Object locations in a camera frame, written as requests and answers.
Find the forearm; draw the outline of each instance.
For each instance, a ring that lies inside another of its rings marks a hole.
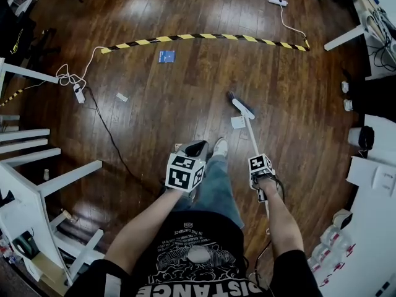
[[[263,190],[268,198],[270,235],[274,257],[295,249],[304,250],[303,238],[298,225],[286,208],[274,183],[266,184]]]
[[[131,273],[138,258],[154,240],[182,193],[177,190],[164,193],[133,218],[111,243],[105,259],[114,262],[127,273]]]

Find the black t-shirt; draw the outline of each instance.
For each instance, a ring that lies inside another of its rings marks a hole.
[[[276,297],[321,296],[302,251],[275,260],[270,287]],[[131,276],[108,260],[96,260],[66,296],[105,291],[132,297],[272,296],[246,279],[242,231],[213,212],[170,213]]]

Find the shoe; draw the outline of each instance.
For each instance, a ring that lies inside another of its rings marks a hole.
[[[348,93],[349,84],[347,82],[341,82],[341,90],[343,93]]]
[[[228,154],[228,142],[223,137],[219,138],[215,144],[215,148],[213,149],[213,155],[223,155],[227,157]]]
[[[347,112],[353,111],[352,100],[344,99],[344,109]]]

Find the hardwood floorboard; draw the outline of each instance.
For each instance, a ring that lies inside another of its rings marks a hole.
[[[344,112],[339,84],[345,79],[342,67],[362,76],[365,59],[359,39],[323,49],[355,26],[346,9],[333,0],[287,1],[285,23],[305,32],[308,53],[230,40],[95,53],[85,79],[135,178],[119,160],[88,92],[79,105],[71,86],[43,84],[0,111],[20,113],[26,128],[50,128],[50,144],[62,148],[60,157],[27,168],[29,178],[39,182],[47,167],[53,177],[104,161],[102,170],[47,199],[51,216],[66,209],[78,218],[75,224],[62,223],[64,231],[86,241],[102,228],[99,249],[105,251],[123,225],[155,199],[175,143],[205,139],[213,147],[223,136],[230,145],[229,172],[252,267],[269,240],[268,221],[248,186],[246,159],[253,156],[248,132],[230,124],[238,115],[226,99],[232,90],[254,108],[259,150],[285,184],[286,204],[310,255],[351,192],[345,177],[355,151],[347,136],[357,116]],[[162,35],[219,32],[304,44],[301,35],[282,25],[280,8],[267,0],[39,0],[31,16],[37,34],[48,27],[58,30],[51,44],[62,51],[45,58],[49,74],[67,62],[70,73],[82,75],[96,46]],[[159,64],[160,50],[175,50],[175,62]],[[7,94],[21,85],[29,82],[15,78]],[[116,98],[118,92],[127,102]],[[271,273],[270,253],[260,263],[262,273]]]

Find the white plug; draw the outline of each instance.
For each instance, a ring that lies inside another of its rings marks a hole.
[[[79,84],[75,84],[73,87],[74,94],[77,97],[77,101],[79,103],[84,103],[85,102],[85,97],[84,94],[82,93],[81,87]]]
[[[278,4],[279,6],[286,7],[288,2],[286,0],[268,0],[269,3]]]

